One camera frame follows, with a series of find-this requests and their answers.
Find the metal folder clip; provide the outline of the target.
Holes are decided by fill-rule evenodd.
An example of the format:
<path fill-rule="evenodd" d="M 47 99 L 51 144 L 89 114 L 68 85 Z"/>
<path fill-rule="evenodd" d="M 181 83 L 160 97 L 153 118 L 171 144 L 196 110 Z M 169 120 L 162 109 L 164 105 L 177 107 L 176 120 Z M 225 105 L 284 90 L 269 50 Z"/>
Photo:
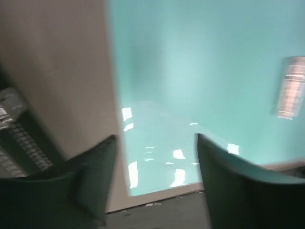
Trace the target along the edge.
<path fill-rule="evenodd" d="M 305 57 L 289 56 L 281 62 L 272 113 L 292 120 L 298 116 L 305 96 Z"/>

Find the teal plastic file folder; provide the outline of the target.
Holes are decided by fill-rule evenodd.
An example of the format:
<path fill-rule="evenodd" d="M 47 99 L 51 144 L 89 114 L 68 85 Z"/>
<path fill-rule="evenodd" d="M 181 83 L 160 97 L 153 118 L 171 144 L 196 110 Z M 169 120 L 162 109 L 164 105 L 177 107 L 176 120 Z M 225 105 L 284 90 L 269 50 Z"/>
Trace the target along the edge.
<path fill-rule="evenodd" d="M 108 0 L 127 190 L 201 181 L 195 135 L 259 165 L 305 157 L 305 107 L 277 104 L 305 53 L 302 0 Z"/>

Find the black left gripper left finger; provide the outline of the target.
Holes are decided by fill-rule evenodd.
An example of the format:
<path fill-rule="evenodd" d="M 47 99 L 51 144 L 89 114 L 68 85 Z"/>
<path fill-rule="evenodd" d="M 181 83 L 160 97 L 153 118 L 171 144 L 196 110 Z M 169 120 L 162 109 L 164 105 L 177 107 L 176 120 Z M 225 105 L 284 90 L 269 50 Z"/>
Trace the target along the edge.
<path fill-rule="evenodd" d="M 99 229 L 117 156 L 117 137 L 27 177 L 0 181 L 3 229 Z"/>

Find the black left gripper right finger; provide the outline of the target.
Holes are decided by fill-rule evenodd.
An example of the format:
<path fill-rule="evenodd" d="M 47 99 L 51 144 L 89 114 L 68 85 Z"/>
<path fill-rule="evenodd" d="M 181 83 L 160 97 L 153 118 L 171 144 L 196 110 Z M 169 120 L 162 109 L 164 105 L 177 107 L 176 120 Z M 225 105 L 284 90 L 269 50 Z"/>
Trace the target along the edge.
<path fill-rule="evenodd" d="M 254 165 L 197 134 L 213 229 L 303 229 L 305 180 Z"/>

